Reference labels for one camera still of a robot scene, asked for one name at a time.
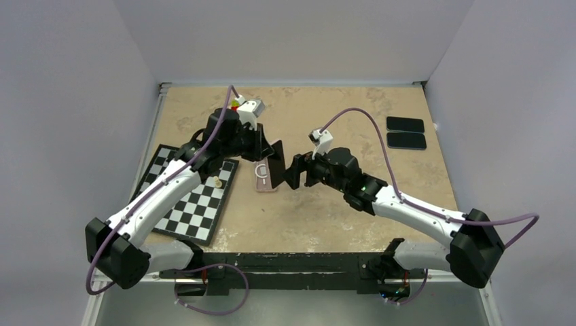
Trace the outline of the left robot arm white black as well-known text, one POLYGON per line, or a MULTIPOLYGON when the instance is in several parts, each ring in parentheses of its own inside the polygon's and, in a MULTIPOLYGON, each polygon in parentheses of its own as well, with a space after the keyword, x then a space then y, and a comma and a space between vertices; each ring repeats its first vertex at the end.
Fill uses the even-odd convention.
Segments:
POLYGON ((193 244, 183 240, 146 247, 146 238, 158 222, 184 197, 217 174, 228 158, 259 162, 269 159, 272 185, 278 187, 285 170, 281 140, 268 142, 264 127, 252 113, 218 108, 206 126, 183 144, 164 172, 132 202, 106 221, 95 217, 85 228, 86 252, 90 262, 86 290, 91 295, 95 270, 112 285, 129 289, 146 274, 178 270, 193 278, 202 271, 202 259, 193 244))

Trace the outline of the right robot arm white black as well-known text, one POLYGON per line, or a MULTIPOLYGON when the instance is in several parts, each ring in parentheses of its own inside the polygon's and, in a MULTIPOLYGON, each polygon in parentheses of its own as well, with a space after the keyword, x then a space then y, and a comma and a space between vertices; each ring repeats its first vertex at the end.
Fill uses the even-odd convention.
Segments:
POLYGON ((435 244, 402 240, 383 255, 381 266, 389 276, 415 268, 451 272, 460 281, 485 287, 505 245, 486 213, 469 213, 434 206, 406 194, 397 194, 386 181, 361 170, 350 150, 337 147, 325 154, 296 154, 283 173, 291 189, 322 183, 342 193, 356 211, 385 217, 409 226, 436 241, 435 244))

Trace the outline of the phone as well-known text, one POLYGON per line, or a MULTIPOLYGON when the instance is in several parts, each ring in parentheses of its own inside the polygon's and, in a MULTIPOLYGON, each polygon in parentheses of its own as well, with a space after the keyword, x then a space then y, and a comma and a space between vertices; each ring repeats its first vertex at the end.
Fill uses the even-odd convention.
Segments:
POLYGON ((275 160, 268 160, 268 170, 270 176, 270 186, 272 189, 276 189, 280 184, 284 182, 283 172, 286 170, 286 162, 278 162, 275 160))

